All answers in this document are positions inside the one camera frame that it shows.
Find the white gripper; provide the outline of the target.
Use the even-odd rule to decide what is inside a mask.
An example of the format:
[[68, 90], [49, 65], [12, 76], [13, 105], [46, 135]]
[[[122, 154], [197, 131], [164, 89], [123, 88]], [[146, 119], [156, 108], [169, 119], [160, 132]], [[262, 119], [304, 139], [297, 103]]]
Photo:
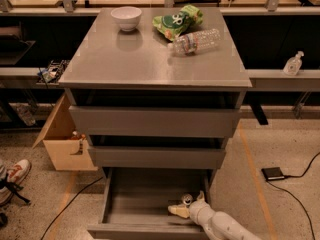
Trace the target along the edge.
[[189, 218], [197, 225], [204, 226], [213, 217], [214, 210], [205, 201], [205, 194], [201, 190], [196, 198], [188, 208], [185, 204], [170, 205], [168, 211], [181, 218]]

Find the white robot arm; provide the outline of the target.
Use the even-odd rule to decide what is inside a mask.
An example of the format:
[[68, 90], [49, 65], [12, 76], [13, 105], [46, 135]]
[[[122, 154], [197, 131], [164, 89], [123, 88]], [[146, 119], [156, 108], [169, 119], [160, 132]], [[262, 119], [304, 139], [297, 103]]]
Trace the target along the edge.
[[262, 240], [227, 213], [213, 210], [206, 202], [203, 191], [196, 199], [184, 194], [181, 203], [169, 205], [168, 211], [181, 218], [190, 218], [203, 228], [210, 240]]

